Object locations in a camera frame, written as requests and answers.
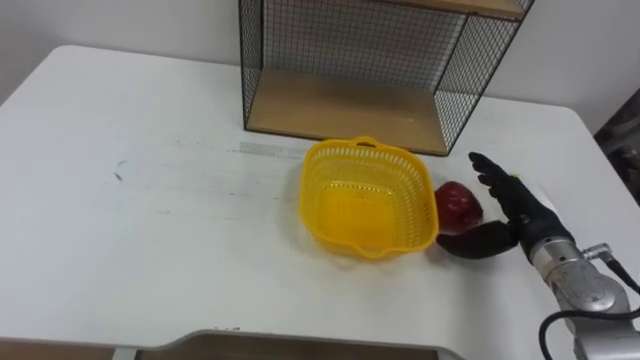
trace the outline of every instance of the robotic hand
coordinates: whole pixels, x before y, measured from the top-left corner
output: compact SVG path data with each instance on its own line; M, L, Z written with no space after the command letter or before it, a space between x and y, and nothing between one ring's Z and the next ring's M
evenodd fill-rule
M517 178L478 153L470 153L478 180L508 218L509 237L519 242L525 256L551 288L562 311L547 317L540 326L539 341L546 360L551 355L546 331L556 320L566 319L574 335L578 359L640 359L640 335L632 320L640 309L630 312L622 286L602 275L590 260L599 258L634 291L640 287L615 260L607 244L578 250L571 233L556 213L545 207Z

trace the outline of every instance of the plastic basket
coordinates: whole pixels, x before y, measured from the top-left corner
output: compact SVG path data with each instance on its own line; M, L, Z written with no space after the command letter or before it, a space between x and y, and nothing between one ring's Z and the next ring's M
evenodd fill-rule
M327 140L307 152L300 216L327 250L368 259L422 250L438 234L425 165L369 137Z

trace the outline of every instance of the apple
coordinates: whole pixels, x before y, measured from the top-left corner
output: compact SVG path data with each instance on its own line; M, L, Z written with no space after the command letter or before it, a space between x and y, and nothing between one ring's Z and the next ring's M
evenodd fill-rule
M459 234L478 225L484 211L471 190L449 181L436 190L440 230Z

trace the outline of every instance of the metal wire mesh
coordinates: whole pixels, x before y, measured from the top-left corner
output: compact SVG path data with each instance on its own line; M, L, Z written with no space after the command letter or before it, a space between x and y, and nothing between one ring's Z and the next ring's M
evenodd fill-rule
M469 17L435 93L447 149L451 149L506 52L518 23Z
M265 0L264 66L431 91L461 14L361 0Z
M246 125L262 73L262 1L239 0L238 12L240 14L242 110Z
M447 152L521 20L382 0L238 0L243 110L263 67L427 89ZM515 0L528 12L534 0Z

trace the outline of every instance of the white wall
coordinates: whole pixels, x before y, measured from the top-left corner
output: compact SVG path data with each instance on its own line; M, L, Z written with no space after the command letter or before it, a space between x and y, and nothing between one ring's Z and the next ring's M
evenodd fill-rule
M236 9L236 0L0 0L0 102L64 44L237 63ZM638 14L637 0L537 0L488 94L568 106L597 130L640 87Z

